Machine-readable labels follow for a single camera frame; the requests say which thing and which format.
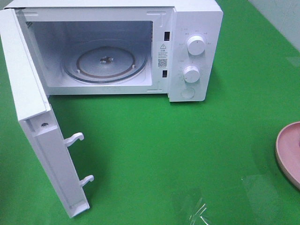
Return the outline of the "pink plate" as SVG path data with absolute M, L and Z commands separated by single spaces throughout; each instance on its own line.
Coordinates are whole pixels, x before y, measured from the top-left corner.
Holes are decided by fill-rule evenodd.
M 276 159 L 286 178 L 300 189 L 300 122 L 288 124 L 276 139 Z

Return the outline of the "glass microwave turntable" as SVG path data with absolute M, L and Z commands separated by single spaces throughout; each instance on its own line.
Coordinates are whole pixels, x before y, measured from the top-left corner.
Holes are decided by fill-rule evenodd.
M 151 44 L 121 39 L 99 39 L 70 47 L 63 67 L 72 78 L 86 83 L 115 83 L 142 71 Z

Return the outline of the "white microwave knob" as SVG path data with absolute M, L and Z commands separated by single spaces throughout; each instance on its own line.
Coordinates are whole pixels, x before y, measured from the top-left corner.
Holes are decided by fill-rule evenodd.
M 187 83 L 195 83 L 200 79 L 200 72 L 197 67 L 189 66 L 183 71 L 183 77 Z
M 193 35 L 187 40 L 187 51 L 193 56 L 202 54 L 206 48 L 206 41 L 200 35 Z

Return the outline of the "white microwave door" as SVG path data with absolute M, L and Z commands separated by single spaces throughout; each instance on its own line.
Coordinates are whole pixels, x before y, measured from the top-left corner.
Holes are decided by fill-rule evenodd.
M 79 132 L 65 139 L 48 101 L 13 9 L 0 12 L 0 36 L 20 126 L 70 218 L 89 209 L 83 186 L 68 147 L 83 140 Z

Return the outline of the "green table mat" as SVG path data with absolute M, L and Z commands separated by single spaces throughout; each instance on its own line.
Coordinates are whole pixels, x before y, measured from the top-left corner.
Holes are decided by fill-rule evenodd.
M 275 158 L 279 131 L 300 119 L 300 53 L 247 0 L 224 12 L 207 96 L 52 96 L 90 209 L 70 219 L 18 124 L 0 61 L 3 225 L 175 225 L 172 192 L 199 188 L 212 225 L 257 225 L 242 178 L 265 175 L 280 198 L 272 225 L 300 222 L 300 193 Z

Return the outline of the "white partition panel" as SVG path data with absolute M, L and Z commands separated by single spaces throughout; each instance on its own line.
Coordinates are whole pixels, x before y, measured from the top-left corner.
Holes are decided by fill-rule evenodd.
M 300 0 L 249 0 L 295 47 L 300 49 Z

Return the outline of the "white microwave oven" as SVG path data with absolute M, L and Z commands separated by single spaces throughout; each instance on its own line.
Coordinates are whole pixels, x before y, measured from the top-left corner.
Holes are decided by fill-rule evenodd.
M 24 95 L 206 98 L 223 11 L 214 0 L 14 0 L 0 12 Z

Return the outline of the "white round door button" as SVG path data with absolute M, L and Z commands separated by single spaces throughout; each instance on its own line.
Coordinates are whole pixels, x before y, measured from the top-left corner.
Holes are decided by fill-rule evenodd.
M 181 96 L 184 99 L 192 99 L 195 96 L 195 90 L 193 88 L 185 88 L 184 90 L 181 91 Z

